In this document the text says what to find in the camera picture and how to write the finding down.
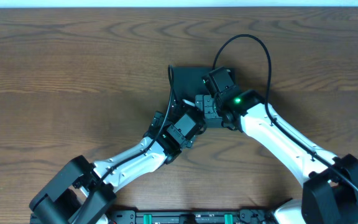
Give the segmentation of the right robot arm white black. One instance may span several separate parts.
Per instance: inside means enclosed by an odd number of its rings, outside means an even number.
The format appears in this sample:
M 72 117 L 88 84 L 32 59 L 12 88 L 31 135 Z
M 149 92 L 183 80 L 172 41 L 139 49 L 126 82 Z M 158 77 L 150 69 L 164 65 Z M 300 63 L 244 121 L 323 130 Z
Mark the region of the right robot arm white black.
M 195 106 L 266 147 L 303 189 L 272 212 L 276 223 L 358 223 L 358 159 L 338 157 L 288 124 L 254 90 L 197 93 Z

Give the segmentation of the black gift box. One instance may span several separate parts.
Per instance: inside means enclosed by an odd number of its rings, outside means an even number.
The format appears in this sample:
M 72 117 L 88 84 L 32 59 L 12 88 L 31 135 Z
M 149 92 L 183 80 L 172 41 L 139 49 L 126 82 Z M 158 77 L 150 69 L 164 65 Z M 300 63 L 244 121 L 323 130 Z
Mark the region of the black gift box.
M 205 87 L 202 77 L 208 72 L 217 68 L 208 67 L 175 67 L 173 68 L 173 90 L 178 100 L 178 104 L 189 104 L 195 106 L 196 95 L 210 95 L 207 88 Z M 229 68 L 233 77 L 235 78 L 234 70 Z M 213 97 L 218 115 L 222 117 L 223 128 L 236 130 L 237 124 L 234 118 L 234 113 L 229 111 L 229 107 L 226 102 L 233 99 L 236 93 L 239 93 L 239 88 L 220 93 Z M 204 115 L 195 106 L 195 113 L 201 116 L 204 120 Z

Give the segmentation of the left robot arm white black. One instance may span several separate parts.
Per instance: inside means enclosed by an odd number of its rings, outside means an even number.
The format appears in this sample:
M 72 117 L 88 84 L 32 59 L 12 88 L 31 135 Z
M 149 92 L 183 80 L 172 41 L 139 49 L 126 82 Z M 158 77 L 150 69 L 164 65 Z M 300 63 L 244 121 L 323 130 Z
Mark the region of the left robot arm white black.
M 134 147 L 109 159 L 68 162 L 30 201 L 40 223 L 108 223 L 105 213 L 116 193 L 136 178 L 173 162 L 205 125 L 188 108 L 182 116 L 156 112 L 149 130 Z

